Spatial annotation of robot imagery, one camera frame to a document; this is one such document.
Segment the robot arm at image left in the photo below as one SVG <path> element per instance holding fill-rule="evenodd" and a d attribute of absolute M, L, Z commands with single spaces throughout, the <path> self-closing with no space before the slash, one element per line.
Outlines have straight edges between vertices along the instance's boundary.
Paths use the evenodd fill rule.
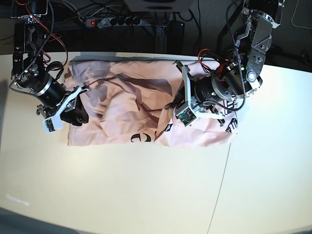
<path fill-rule="evenodd" d="M 40 101 L 36 113 L 43 116 L 47 132 L 61 129 L 64 122 L 74 126 L 88 123 L 89 116 L 80 98 L 88 87 L 67 90 L 59 83 L 66 63 L 52 61 L 44 51 L 51 39 L 65 47 L 54 33 L 52 3 L 49 0 L 14 0 L 11 17 L 21 21 L 15 24 L 10 90 Z"/>

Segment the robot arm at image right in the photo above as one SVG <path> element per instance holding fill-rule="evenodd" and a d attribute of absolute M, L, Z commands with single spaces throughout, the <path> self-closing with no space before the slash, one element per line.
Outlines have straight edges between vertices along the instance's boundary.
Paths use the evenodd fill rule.
<path fill-rule="evenodd" d="M 238 111 L 241 107 L 225 106 L 222 100 L 240 99 L 262 85 L 262 71 L 266 52 L 272 43 L 272 30 L 281 23 L 285 2 L 283 0 L 243 1 L 219 34 L 230 35 L 233 47 L 220 56 L 210 49 L 198 52 L 197 60 L 206 76 L 196 78 L 180 61 L 177 68 L 185 82 L 170 107 L 185 107 L 193 111 L 210 106 L 221 106 L 225 110 Z"/>

